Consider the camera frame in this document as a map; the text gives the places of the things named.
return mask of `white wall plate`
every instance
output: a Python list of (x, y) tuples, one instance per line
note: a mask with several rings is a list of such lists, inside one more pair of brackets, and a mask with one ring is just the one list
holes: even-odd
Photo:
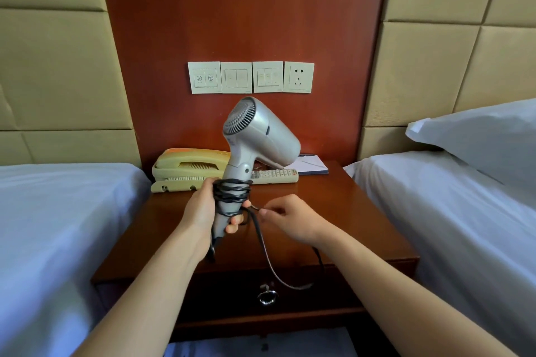
[(253, 63), (253, 90), (255, 93), (283, 91), (283, 61)]
[(189, 62), (192, 93), (221, 93), (221, 71), (219, 61)]
[(283, 91), (290, 93), (311, 93), (312, 74), (315, 64), (311, 62), (285, 61)]
[(251, 86), (251, 62), (221, 62), (222, 93), (253, 92)]

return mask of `person's left arm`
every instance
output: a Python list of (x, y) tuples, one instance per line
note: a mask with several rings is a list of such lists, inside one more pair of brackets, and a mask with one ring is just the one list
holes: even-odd
[[(214, 220), (213, 178), (194, 192), (175, 231), (145, 265), (74, 357), (158, 356), (166, 350), (193, 271), (209, 248)], [(242, 215), (231, 219), (234, 233)]]

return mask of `pillowcase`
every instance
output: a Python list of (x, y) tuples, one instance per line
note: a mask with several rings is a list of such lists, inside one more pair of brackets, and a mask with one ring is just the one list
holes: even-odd
[(536, 191), (536, 99), (410, 123), (406, 136), (437, 145), (505, 185)]

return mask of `white bed sheet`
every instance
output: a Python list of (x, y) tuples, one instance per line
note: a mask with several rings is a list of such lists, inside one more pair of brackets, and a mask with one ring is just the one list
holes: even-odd
[(131, 164), (0, 167), (0, 355), (70, 355), (104, 311), (90, 278), (148, 198)]
[(421, 256), (424, 286), (520, 356), (536, 351), (536, 195), (447, 152), (346, 167)]

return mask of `reddish-brown wood panel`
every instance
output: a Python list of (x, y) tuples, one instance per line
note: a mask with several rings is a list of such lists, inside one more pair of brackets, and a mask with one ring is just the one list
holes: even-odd
[(170, 147), (227, 149), (242, 95), (192, 95), (188, 61), (314, 62), (310, 95), (257, 94), (303, 152), (358, 147), (382, 0), (106, 0), (144, 166)]

